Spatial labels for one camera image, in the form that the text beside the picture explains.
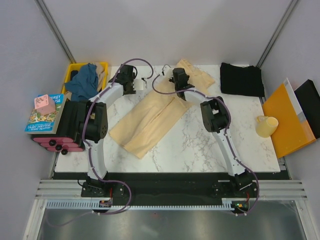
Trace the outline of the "cream yellow t shirt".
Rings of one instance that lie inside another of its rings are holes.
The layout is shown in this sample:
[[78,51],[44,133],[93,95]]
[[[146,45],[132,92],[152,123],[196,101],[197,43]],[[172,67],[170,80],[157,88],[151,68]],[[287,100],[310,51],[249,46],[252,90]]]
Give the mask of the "cream yellow t shirt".
[[[209,95],[207,89],[215,80],[206,72],[181,59],[175,66],[189,75],[189,84]],[[156,90],[173,92],[174,84],[165,77]],[[176,94],[163,95],[152,90],[109,131],[111,138],[125,150],[142,159],[194,104]]]

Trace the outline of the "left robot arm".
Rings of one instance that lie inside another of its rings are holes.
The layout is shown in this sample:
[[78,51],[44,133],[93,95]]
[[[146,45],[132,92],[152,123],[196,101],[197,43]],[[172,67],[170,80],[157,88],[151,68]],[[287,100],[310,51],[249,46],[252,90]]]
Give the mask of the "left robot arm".
[[122,64],[106,88],[87,101],[81,101],[78,116],[78,130],[87,152],[87,176],[95,182],[92,191],[99,197],[106,196],[110,185],[103,178],[107,174],[104,160],[104,138],[108,133],[107,109],[124,95],[136,93],[134,86],[137,68]]

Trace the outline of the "beige t shirt in bin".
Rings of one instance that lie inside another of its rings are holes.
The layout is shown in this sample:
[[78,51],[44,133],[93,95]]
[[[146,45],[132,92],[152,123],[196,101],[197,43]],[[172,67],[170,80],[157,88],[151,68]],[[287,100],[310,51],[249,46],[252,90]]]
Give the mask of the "beige t shirt in bin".
[[108,75],[108,63],[107,62],[93,62],[96,66],[96,73],[98,76],[97,91],[100,92],[106,87],[107,75]]

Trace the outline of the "blue t shirt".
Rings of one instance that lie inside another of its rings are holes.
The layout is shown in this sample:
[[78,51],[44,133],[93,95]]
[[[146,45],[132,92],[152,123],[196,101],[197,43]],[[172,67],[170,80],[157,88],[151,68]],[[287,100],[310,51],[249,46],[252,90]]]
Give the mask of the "blue t shirt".
[[89,100],[98,94],[99,78],[95,64],[85,64],[78,73],[64,84],[66,90],[71,93],[71,101],[80,102]]

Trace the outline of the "folded black t shirt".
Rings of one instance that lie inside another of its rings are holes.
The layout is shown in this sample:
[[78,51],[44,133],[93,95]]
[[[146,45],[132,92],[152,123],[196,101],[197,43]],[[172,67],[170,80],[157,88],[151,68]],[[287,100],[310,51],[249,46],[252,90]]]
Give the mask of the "folded black t shirt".
[[240,67],[222,62],[220,90],[223,94],[247,97],[265,97],[262,71],[253,65]]

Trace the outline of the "pink black box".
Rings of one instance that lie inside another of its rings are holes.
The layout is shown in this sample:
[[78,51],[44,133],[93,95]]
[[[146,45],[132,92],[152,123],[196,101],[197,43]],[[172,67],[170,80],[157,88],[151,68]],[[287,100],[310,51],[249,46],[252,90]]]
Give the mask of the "pink black box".
[[60,152],[62,155],[83,152],[85,146],[76,124],[77,105],[75,101],[65,103],[55,134],[34,134],[30,138],[50,152]]

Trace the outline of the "pink cube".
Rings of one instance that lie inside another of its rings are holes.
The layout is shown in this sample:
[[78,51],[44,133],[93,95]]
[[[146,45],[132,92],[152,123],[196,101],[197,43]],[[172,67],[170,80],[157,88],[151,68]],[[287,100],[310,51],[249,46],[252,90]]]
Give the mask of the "pink cube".
[[34,99],[34,109],[41,115],[48,115],[56,111],[56,106],[54,100],[45,94]]

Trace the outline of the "yellow plastic cup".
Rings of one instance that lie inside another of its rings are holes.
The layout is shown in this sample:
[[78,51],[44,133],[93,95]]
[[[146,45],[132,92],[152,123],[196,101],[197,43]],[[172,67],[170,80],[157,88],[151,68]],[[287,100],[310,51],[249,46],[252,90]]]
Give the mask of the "yellow plastic cup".
[[256,133],[262,138],[270,137],[277,129],[279,122],[272,116],[257,116],[257,125],[255,128]]

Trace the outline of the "blue illustrated book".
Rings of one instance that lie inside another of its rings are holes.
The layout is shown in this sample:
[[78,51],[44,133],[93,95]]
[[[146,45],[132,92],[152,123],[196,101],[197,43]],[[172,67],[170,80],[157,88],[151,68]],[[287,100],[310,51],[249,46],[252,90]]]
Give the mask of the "blue illustrated book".
[[61,93],[37,96],[24,132],[29,135],[55,134],[66,100]]

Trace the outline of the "white strip board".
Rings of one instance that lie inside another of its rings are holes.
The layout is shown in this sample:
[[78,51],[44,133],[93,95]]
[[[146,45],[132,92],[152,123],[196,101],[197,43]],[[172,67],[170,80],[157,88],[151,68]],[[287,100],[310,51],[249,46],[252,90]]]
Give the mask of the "white strip board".
[[298,117],[298,120],[300,123],[303,123],[305,120],[306,120],[306,117],[305,117],[305,114],[302,110],[302,107],[295,95],[295,92],[291,86],[291,83],[289,81],[288,78],[285,79],[285,81],[283,82],[284,86],[285,86],[285,89],[287,91],[287,94],[288,94],[288,97],[290,99],[290,102],[292,104],[292,107],[295,111],[295,114],[297,115]]

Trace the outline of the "orange board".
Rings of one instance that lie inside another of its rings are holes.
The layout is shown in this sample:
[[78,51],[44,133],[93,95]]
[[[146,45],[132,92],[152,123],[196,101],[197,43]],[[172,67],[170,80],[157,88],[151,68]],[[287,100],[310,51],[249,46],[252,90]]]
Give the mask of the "orange board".
[[316,141],[307,119],[300,123],[284,82],[268,97],[262,109],[265,116],[278,120],[278,127],[271,135],[278,158],[287,156]]

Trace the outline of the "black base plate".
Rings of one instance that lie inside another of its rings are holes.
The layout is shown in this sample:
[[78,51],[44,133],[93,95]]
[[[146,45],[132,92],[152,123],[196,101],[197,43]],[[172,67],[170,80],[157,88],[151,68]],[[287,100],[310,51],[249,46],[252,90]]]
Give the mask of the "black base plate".
[[83,198],[111,198],[116,205],[191,207],[221,205],[224,198],[254,199],[258,187],[250,173],[108,173],[104,181],[86,178]]

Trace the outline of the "corner aluminium post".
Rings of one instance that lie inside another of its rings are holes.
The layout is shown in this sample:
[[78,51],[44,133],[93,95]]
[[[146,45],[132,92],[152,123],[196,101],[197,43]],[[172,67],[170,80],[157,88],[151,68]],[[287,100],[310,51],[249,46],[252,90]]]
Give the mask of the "corner aluminium post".
[[273,31],[266,47],[264,48],[257,64],[255,65],[257,68],[261,69],[264,65],[267,57],[271,53],[272,49],[274,48],[277,40],[279,39],[280,35],[282,34],[283,30],[285,29],[287,23],[289,22],[291,16],[293,15],[294,11],[296,10],[297,6],[299,5],[300,0],[291,0],[285,9],[280,21],[278,22],[275,30]]
[[39,10],[41,11],[47,25],[49,26],[51,32],[55,36],[56,40],[58,41],[60,47],[62,48],[63,52],[65,53],[67,59],[70,63],[75,64],[76,60],[65,40],[63,34],[61,33],[53,15],[51,14],[47,4],[44,0],[35,0],[36,5],[38,6]]

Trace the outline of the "right corner aluminium post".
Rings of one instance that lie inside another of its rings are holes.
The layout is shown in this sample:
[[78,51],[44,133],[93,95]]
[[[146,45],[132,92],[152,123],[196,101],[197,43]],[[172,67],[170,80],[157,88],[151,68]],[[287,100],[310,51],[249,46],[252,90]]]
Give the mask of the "right corner aluminium post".
[[278,22],[275,30],[273,31],[266,47],[264,48],[257,64],[255,65],[257,68],[261,69],[264,65],[267,57],[271,53],[272,49],[274,48],[277,40],[279,39],[280,35],[282,34],[283,30],[285,29],[287,23],[289,22],[291,16],[293,15],[294,11],[296,10],[297,6],[299,5],[300,0],[291,0],[285,9],[280,21]]

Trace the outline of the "aluminium frame rail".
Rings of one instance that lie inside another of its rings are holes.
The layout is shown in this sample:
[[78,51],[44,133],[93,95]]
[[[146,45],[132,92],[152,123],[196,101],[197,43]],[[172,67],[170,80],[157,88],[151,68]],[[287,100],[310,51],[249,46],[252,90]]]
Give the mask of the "aluminium frame rail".
[[299,180],[260,180],[241,190],[233,190],[225,180],[205,182],[203,180],[154,180],[109,183],[107,186],[91,186],[76,180],[41,180],[35,197],[37,199],[80,198],[183,198],[204,197],[209,199],[249,198],[254,200],[305,200],[307,194]]

